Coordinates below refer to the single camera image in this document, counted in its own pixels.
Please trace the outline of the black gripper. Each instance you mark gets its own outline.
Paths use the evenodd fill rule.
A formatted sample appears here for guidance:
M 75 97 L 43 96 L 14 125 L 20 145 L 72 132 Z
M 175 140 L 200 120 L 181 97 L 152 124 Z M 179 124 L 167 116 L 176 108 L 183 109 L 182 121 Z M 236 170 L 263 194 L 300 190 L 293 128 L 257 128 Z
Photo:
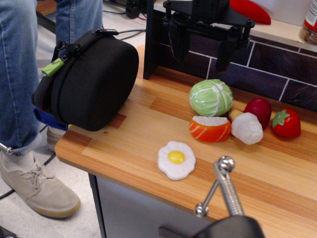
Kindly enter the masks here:
M 236 48 L 246 48 L 255 22 L 233 10 L 228 0 L 167 0 L 164 25 L 169 31 L 173 57 L 181 62 L 189 52 L 191 33 L 222 41 L 216 73 L 229 67 Z

